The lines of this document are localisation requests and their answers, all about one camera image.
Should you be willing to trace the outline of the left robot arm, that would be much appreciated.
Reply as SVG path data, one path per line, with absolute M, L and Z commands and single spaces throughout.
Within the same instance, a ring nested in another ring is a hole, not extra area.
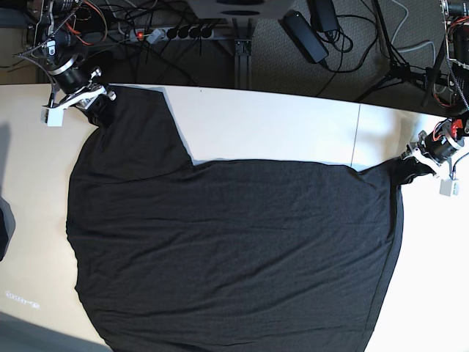
M 468 138 L 468 2 L 441 1 L 444 39 L 434 66 L 429 71 L 423 103 L 429 97 L 438 100 L 447 117 L 438 122 L 432 132 L 421 131 L 407 145 L 402 159 L 412 158 L 418 171 L 431 173 L 442 180 L 453 179 L 457 162 L 452 156 L 465 146 Z M 440 67 L 446 65 L 448 78 L 443 82 L 451 93 L 444 103 L 435 90 Z

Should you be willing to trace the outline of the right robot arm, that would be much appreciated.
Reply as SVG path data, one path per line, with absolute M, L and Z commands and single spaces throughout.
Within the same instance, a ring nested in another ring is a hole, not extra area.
M 35 64 L 51 85 L 43 106 L 48 124 L 68 108 L 95 125 L 108 125 L 116 93 L 101 81 L 89 49 L 108 39 L 108 19 L 93 1 L 44 1 L 32 46 L 16 56 Z

